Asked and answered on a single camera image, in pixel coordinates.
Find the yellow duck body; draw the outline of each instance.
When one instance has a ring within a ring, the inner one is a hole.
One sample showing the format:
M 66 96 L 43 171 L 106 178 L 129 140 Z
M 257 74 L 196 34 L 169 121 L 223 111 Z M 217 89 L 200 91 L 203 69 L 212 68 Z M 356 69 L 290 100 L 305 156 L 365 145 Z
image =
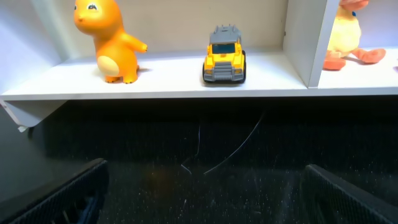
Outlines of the yellow duck body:
M 328 50 L 333 54 L 338 54 L 340 58 L 345 57 L 358 48 L 361 34 L 357 18 L 351 11 L 339 6 L 331 30 Z

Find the dark speckled surface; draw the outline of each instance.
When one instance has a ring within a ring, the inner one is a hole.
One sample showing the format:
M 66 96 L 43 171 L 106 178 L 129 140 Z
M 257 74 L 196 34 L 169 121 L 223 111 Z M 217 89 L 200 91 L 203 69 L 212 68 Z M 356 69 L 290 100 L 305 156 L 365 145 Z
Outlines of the dark speckled surface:
M 299 183 L 308 164 L 397 206 L 397 101 L 387 96 L 69 101 L 29 137 L 15 133 L 15 145 L 26 141 L 24 150 L 38 156 L 21 164 L 29 172 L 3 178 L 18 183 L 36 171 L 40 185 L 103 157 L 110 184 L 99 223 L 303 223 Z M 263 111 L 247 143 L 204 175 L 239 147 Z M 1 160 L 20 159 L 4 149 L 2 154 Z

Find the ridged black rubber pad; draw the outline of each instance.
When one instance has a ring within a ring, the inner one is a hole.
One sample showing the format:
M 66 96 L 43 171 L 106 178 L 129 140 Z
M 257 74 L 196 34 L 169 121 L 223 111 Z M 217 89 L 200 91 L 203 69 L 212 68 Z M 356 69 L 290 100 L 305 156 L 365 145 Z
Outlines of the ridged black rubber pad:
M 398 223 L 398 209 L 316 166 L 306 166 L 300 183 L 306 223 Z
M 0 223 L 96 223 L 109 184 L 107 164 L 96 159 L 72 176 L 3 202 Z

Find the duck toy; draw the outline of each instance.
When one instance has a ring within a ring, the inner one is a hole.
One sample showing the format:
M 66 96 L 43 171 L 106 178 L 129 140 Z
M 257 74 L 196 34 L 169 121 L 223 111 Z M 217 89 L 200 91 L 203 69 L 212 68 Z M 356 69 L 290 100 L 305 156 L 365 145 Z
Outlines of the duck toy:
M 343 57 L 353 54 L 364 64 L 380 62 L 386 56 L 386 50 L 366 51 L 359 48 L 361 28 L 355 11 L 365 8 L 370 0 L 340 0 L 336 18 L 331 31 L 324 70 L 341 70 L 346 65 Z
M 76 0 L 74 21 L 78 30 L 93 37 L 96 62 L 106 82 L 137 80 L 135 52 L 145 53 L 148 46 L 126 33 L 115 0 Z

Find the gray roof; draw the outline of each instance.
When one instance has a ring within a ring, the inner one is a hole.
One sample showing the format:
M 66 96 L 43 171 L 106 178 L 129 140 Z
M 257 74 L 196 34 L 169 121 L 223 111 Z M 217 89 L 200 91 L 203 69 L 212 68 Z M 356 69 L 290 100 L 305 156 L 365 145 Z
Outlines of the gray roof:
M 227 44 L 235 43 L 241 38 L 241 31 L 236 26 L 216 27 L 215 31 L 210 34 L 210 44 Z

